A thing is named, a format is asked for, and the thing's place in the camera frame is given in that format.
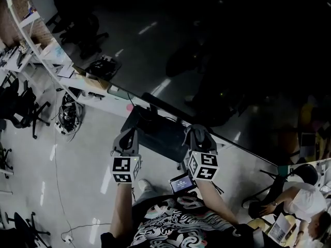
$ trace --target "shoe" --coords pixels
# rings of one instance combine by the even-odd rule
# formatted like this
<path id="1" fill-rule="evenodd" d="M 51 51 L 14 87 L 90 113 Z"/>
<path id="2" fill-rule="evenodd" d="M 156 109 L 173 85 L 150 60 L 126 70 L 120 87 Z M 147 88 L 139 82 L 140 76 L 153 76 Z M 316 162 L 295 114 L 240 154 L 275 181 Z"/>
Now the shoe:
<path id="1" fill-rule="evenodd" d="M 154 190 L 152 184 L 148 182 L 146 179 L 140 179 L 138 181 L 138 186 L 142 192 Z"/>
<path id="2" fill-rule="evenodd" d="M 256 200 L 248 200 L 243 203 L 243 208 L 244 209 L 249 209 L 249 205 L 252 204 L 253 202 L 257 202 Z"/>

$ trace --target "polished concrete floor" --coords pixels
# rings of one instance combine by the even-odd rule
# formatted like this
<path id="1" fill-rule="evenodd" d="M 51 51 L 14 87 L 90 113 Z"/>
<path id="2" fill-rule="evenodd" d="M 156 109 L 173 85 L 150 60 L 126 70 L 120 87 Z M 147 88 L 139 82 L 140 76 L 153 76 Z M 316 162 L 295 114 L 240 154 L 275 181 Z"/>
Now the polished concrete floor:
<path id="1" fill-rule="evenodd" d="M 64 93 L 55 92 L 42 69 L 38 69 L 35 77 L 41 82 L 44 80 L 43 85 L 47 88 L 38 99 L 40 104 L 46 100 L 51 102 L 52 106 L 43 114 L 51 120 Z M 109 157 L 113 140 L 124 122 L 123 117 L 86 107 L 83 125 L 70 143 L 54 132 L 53 124 L 47 127 L 39 123 L 38 138 L 34 140 L 31 128 L 16 129 L 8 122 L 7 129 L 1 133 L 1 142 L 5 148 L 12 149 L 9 160 L 14 176 L 6 180 L 1 175 L 0 190 L 8 188 L 13 195 L 0 195 L 2 217 L 5 212 L 11 217 L 18 212 L 28 218 L 32 211 L 35 212 L 37 228 L 51 233 L 45 240 L 52 247 L 68 247 L 60 238 L 61 233 L 69 230 L 68 222 L 72 228 L 110 223 L 117 185 L 109 180 Z M 139 153 L 144 161 L 139 178 L 169 190 L 168 181 L 180 174 L 176 163 L 142 146 Z M 242 199 L 272 182 L 259 172 L 260 169 L 276 172 L 276 168 L 234 146 L 221 150 L 219 154 L 221 169 L 215 184 L 225 191 L 222 197 L 239 221 L 246 223 L 250 218 L 247 210 L 240 207 Z M 141 192 L 136 182 L 133 187 L 137 198 Z M 14 224 L 5 223 L 5 227 L 12 228 Z M 100 247 L 100 234 L 108 229 L 108 225 L 75 229 L 73 243 L 75 247 Z"/>

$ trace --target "pants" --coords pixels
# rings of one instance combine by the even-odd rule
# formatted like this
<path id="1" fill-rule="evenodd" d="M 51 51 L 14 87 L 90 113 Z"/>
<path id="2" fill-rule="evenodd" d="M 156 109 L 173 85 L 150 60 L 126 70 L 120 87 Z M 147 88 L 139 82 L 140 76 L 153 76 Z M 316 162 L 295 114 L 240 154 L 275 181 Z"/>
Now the pants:
<path id="1" fill-rule="evenodd" d="M 153 198 L 153 197 L 157 197 L 157 196 L 161 196 L 162 194 L 155 191 L 155 190 L 146 190 L 144 191 L 141 196 L 137 199 L 136 202 L 134 202 L 133 206 L 140 204 L 142 201 Z"/>
<path id="2" fill-rule="evenodd" d="M 252 202 L 249 205 L 248 214 L 252 219 L 260 218 L 259 215 L 260 211 L 264 208 L 261 206 L 268 205 L 269 203 L 276 200 L 276 198 L 283 193 L 283 186 L 284 181 L 277 181 L 275 180 L 274 184 L 270 188 L 268 195 L 262 201 Z M 279 216 L 280 213 L 284 213 L 284 202 L 277 205 L 276 209 L 274 210 L 273 214 Z"/>

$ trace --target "hand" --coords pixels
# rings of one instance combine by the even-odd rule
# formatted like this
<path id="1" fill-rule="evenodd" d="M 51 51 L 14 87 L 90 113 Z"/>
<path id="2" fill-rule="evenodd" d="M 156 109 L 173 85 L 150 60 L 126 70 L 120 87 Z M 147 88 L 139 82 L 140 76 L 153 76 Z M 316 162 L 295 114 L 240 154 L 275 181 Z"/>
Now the hand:
<path id="1" fill-rule="evenodd" d="M 298 244 L 300 243 L 301 237 L 302 237 L 303 233 L 300 232 L 297 236 L 296 236 L 296 240 L 295 243 L 293 245 L 293 247 L 298 247 Z"/>
<path id="2" fill-rule="evenodd" d="M 259 213 L 259 215 L 260 215 L 261 217 L 273 213 L 274 210 L 276 209 L 276 206 L 274 206 L 273 204 L 268 204 L 268 205 L 266 205 L 266 206 L 261 206 L 261 207 L 264 208 L 264 209 L 261 210 L 260 213 Z"/>

